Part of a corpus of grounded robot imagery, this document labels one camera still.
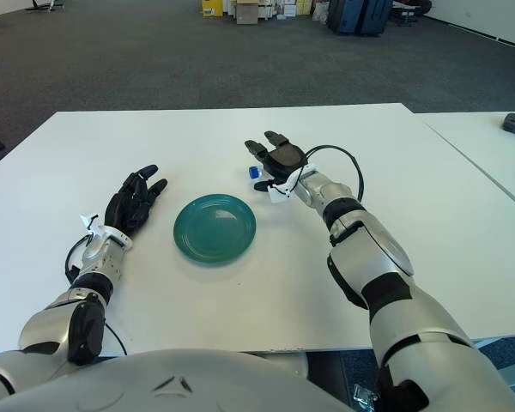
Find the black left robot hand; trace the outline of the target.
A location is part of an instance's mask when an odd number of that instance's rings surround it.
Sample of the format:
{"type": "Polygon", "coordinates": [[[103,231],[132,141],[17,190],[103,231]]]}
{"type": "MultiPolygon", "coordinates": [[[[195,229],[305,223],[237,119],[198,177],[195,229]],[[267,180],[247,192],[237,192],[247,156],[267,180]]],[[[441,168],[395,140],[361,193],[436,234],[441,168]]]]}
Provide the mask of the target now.
{"type": "Polygon", "coordinates": [[[148,165],[131,173],[107,204],[104,223],[125,235],[136,234],[149,217],[156,198],[167,187],[160,179],[148,186],[147,181],[158,172],[156,165],[148,165]]]}

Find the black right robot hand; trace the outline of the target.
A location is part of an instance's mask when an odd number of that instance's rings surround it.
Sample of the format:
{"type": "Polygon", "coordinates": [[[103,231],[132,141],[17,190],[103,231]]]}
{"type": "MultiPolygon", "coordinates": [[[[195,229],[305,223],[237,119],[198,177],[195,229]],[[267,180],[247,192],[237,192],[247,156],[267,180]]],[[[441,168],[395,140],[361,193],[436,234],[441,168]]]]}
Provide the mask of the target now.
{"type": "Polygon", "coordinates": [[[248,151],[264,167],[264,171],[271,176],[271,179],[258,182],[254,185],[256,191],[266,192],[272,185],[282,185],[288,177],[307,164],[305,153],[300,147],[293,145],[283,134],[272,130],[264,132],[265,137],[274,146],[269,151],[263,144],[253,140],[246,140],[245,146],[248,151]]]}

